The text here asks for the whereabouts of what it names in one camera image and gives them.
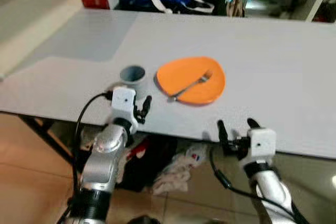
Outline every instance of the plate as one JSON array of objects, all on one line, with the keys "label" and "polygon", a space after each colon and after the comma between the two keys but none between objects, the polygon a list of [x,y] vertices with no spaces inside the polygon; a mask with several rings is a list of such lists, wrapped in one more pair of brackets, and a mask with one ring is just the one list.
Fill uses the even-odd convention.
[{"label": "plate", "polygon": [[179,101],[191,104],[207,104],[215,101],[224,91],[225,74],[218,62],[209,57],[191,57],[171,61],[156,73],[162,90],[173,95],[184,89],[207,70],[212,72],[210,79],[188,89],[178,97]]}]

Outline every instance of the fork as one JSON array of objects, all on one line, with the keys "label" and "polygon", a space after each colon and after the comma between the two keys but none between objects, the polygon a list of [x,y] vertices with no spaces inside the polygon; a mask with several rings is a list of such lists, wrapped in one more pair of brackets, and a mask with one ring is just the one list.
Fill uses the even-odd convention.
[{"label": "fork", "polygon": [[171,95],[169,97],[169,101],[176,101],[178,99],[178,97],[183,94],[185,91],[187,91],[188,89],[192,88],[193,86],[200,84],[200,83],[204,83],[206,81],[208,81],[210,79],[210,77],[212,76],[212,72],[210,70],[207,70],[199,79],[197,79],[196,81],[194,81],[193,83],[191,83],[189,86],[187,86],[186,88],[180,90],[179,92]]}]

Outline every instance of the table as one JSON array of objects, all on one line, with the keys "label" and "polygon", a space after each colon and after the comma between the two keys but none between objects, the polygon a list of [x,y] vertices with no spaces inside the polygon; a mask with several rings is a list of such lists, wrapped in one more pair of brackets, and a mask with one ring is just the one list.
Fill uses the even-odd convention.
[{"label": "table", "polygon": [[[81,10],[0,83],[0,111],[76,121],[122,68],[143,66],[152,108],[141,131],[218,141],[245,135],[255,118],[278,134],[280,152],[336,158],[336,27],[291,21]],[[209,56],[223,67],[223,95],[206,106],[167,103],[153,78],[178,58]],[[83,122],[105,124],[97,100]]]}]

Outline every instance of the gray cup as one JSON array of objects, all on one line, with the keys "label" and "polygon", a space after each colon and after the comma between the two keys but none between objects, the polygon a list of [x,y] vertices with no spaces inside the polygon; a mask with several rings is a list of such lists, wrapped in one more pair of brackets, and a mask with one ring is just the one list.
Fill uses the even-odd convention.
[{"label": "gray cup", "polygon": [[127,87],[137,93],[136,99],[142,99],[147,93],[146,71],[140,66],[128,66],[121,70],[120,79]]}]

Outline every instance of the black cable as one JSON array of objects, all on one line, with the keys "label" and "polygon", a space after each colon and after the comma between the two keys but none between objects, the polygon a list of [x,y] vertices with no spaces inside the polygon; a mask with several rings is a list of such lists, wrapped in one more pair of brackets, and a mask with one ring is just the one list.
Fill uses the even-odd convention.
[{"label": "black cable", "polygon": [[213,169],[213,171],[214,171],[215,176],[217,177],[217,179],[222,183],[222,185],[226,189],[229,189],[229,190],[231,190],[234,193],[237,193],[239,195],[242,195],[242,196],[245,196],[245,197],[248,197],[248,198],[251,198],[251,199],[258,199],[258,200],[266,201],[266,202],[268,202],[268,203],[270,203],[270,204],[272,204],[272,205],[280,208],[284,212],[286,212],[290,217],[293,218],[293,220],[296,223],[301,223],[300,219],[295,214],[293,214],[291,211],[287,210],[282,205],[276,203],[275,201],[267,199],[265,197],[259,197],[257,195],[254,195],[254,194],[251,194],[251,193],[248,193],[248,192],[245,192],[245,191],[242,191],[242,190],[239,190],[239,189],[233,187],[231,185],[231,182],[226,178],[226,176],[221,172],[221,170],[217,169],[217,167],[216,167],[216,165],[214,163],[214,154],[213,154],[213,152],[214,152],[214,147],[211,148],[210,154],[209,154],[211,167],[212,167],[212,169]]},{"label": "black cable", "polygon": [[[79,117],[78,117],[78,120],[77,120],[77,123],[76,123],[75,132],[73,134],[73,139],[72,139],[72,142],[73,142],[73,147],[72,147],[72,156],[73,156],[73,159],[72,159],[72,177],[74,179],[73,180],[73,186],[74,186],[73,190],[74,191],[73,191],[73,197],[72,198],[75,198],[75,196],[77,195],[78,189],[79,189],[78,188],[78,176],[77,176],[77,158],[78,158],[78,154],[79,154],[79,150],[80,150],[80,137],[79,137],[79,133],[78,133],[80,122],[82,120],[82,117],[83,117],[86,109],[91,104],[91,102],[93,102],[98,97],[105,97],[108,100],[112,100],[112,94],[113,94],[112,91],[107,91],[107,92],[95,95],[85,104],[85,106],[83,107],[82,111],[79,114]],[[61,224],[65,220],[66,216],[71,211],[71,205],[72,205],[71,203],[68,203],[67,209],[64,211],[62,216],[59,218],[59,220],[57,221],[57,224]]]}]

